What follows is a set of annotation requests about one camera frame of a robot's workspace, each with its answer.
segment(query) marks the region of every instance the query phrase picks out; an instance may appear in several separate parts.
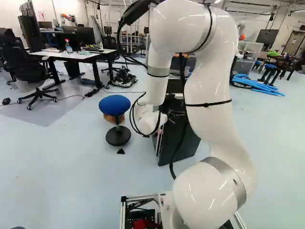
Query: blue foam tube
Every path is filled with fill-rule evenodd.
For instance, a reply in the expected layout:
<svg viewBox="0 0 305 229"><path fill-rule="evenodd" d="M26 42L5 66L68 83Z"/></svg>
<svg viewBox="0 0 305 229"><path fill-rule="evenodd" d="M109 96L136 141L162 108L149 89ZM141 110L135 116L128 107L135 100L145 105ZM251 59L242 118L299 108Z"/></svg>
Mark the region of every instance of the blue foam tube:
<svg viewBox="0 0 305 229"><path fill-rule="evenodd" d="M259 89L260 91L269 92L269 93L272 94L272 95L280 94L281 96L286 96L285 94L280 93L280 92L278 92L277 90L273 89L274 87L271 87L271 86L268 87L267 85L257 83L256 81L246 80L246 79L241 79L241 78L233 79L233 81L234 81L234 82L238 82L238 83L247 84L247 85L249 85L249 86L252 86L252 87L255 87L255 88Z"/></svg>
<svg viewBox="0 0 305 229"><path fill-rule="evenodd" d="M257 90L254 88L252 88L251 90L255 91L255 92L265 93L265 94L277 95L277 93L274 93L274 92L267 92L267 91Z"/></svg>
<svg viewBox="0 0 305 229"><path fill-rule="evenodd" d="M234 75L234 77L238 77L238 78L249 78L249 76L247 74L236 74Z"/></svg>
<svg viewBox="0 0 305 229"><path fill-rule="evenodd" d="M273 87L273 86L270 86L270 85L266 85L266 84L263 84L263 83L259 83L259 82L257 82L257 81L255 81L255 83L257 83L257 84L259 84L259 85L261 85L261 86L263 86L263 87L271 88L271 89L273 89L273 90L278 90L277 87Z"/></svg>
<svg viewBox="0 0 305 229"><path fill-rule="evenodd" d="M251 81L251 82L256 83L258 85L262 85L263 87L267 87L267 88L271 88L271 89L274 89L274 90L278 90L277 87L273 87L273 86L270 86L270 85L262 84L262 83L259 83L259 82L255 81L255 80L247 80L247 79L242 79L242 80Z"/></svg>

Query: black desk leg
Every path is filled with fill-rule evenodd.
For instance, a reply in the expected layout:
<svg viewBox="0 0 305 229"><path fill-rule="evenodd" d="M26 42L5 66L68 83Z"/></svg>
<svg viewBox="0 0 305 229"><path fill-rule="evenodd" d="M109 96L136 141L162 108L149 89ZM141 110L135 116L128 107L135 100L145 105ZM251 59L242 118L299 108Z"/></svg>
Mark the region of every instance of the black desk leg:
<svg viewBox="0 0 305 229"><path fill-rule="evenodd" d="M276 75L274 76L273 80L271 81L271 83L269 83L269 86L274 86L273 84L275 83L275 80L277 79L278 75L281 73L281 70L277 70Z"/></svg>
<svg viewBox="0 0 305 229"><path fill-rule="evenodd" d="M60 80L60 79L59 79L59 77L58 77L58 75L57 75L56 68L55 68L54 60L49 60L48 63L49 63L49 66L50 66L50 70L51 70L51 72L52 72L52 76L53 76L53 79L54 79L54 83L51 83L51 84L49 84L48 86L45 86L45 87L43 88L43 90L47 90L47 89L49 89L49 88L51 88L51 87L54 87L54 86L59 85L59 84L61 84L61 83L63 83L63 82L66 82L66 80Z"/></svg>
<svg viewBox="0 0 305 229"><path fill-rule="evenodd" d="M100 79L100 75L99 75L99 70L97 68L96 59L94 59L93 62L92 62L92 68L93 68L95 86L98 89L101 89L102 88L102 83L101 83L101 79Z"/></svg>
<svg viewBox="0 0 305 229"><path fill-rule="evenodd" d="M108 57L107 62L108 62L108 67L109 67L108 71L109 71L109 78L110 78L110 81L108 82L108 84L112 84L112 82L114 81L114 79L113 79L112 60L111 60L110 57Z"/></svg>
<svg viewBox="0 0 305 229"><path fill-rule="evenodd" d="M292 71L289 73L289 76L288 76L287 80L290 80L290 77L291 77L292 73L294 73L294 70L292 70Z"/></svg>

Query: blue seat cushion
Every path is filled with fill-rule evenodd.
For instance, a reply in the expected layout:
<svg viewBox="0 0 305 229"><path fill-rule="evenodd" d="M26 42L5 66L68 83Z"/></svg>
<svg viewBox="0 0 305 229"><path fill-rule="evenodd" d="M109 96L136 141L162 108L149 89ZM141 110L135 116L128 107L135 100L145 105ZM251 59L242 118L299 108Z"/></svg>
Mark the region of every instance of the blue seat cushion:
<svg viewBox="0 0 305 229"><path fill-rule="evenodd" d="M106 115L117 116L124 114L130 108L130 101L122 95L110 95L99 102L99 109Z"/></svg>
<svg viewBox="0 0 305 229"><path fill-rule="evenodd" d="M265 65L265 68L276 68L276 66L275 65L273 65L273 64L266 64Z"/></svg>

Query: blue stool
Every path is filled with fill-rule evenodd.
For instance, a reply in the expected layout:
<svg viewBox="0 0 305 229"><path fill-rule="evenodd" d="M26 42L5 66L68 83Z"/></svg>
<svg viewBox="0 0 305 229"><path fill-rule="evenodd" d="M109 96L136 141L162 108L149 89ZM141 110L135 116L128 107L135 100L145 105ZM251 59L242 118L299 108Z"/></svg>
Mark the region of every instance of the blue stool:
<svg viewBox="0 0 305 229"><path fill-rule="evenodd" d="M257 81L259 82L265 82L265 77L268 75L268 80L271 78L271 76L273 76L275 74L275 72L278 70L278 68L274 65L274 64L266 64L265 65L265 72L262 76L262 78L257 79Z"/></svg>
<svg viewBox="0 0 305 229"><path fill-rule="evenodd" d="M99 102L100 111L115 117L116 127L111 128L106 134L106 141L112 146L126 144L132 135L127 127L120 126L120 116L129 108L129 99L122 95L110 95Z"/></svg>

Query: door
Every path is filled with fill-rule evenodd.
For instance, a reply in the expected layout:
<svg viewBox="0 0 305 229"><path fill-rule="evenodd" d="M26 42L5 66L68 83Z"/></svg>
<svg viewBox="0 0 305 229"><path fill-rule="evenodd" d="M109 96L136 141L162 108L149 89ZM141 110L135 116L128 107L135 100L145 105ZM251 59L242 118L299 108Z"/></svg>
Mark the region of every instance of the door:
<svg viewBox="0 0 305 229"><path fill-rule="evenodd" d="M290 55L295 55L300 48L303 40L305 37L304 32L299 32L299 31L292 31L290 38L283 50L283 52L286 52Z"/></svg>

